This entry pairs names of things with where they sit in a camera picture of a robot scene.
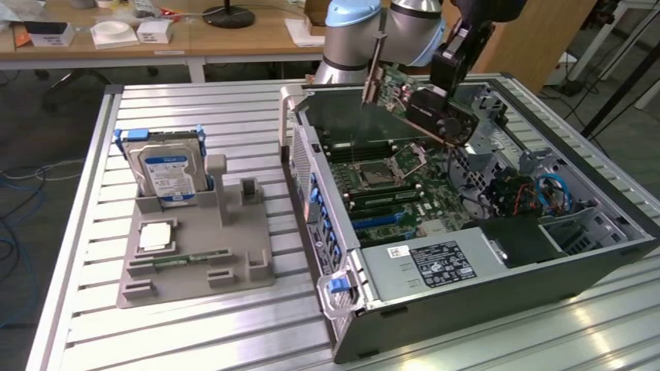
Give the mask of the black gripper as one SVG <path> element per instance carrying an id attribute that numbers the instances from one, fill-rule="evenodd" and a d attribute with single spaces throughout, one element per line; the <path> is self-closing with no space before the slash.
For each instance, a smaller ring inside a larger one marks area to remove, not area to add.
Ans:
<path id="1" fill-rule="evenodd" d="M 431 84 L 451 97 L 464 81 L 495 30 L 488 21 L 470 23 L 459 19 L 447 40 L 435 51 L 431 61 Z"/>

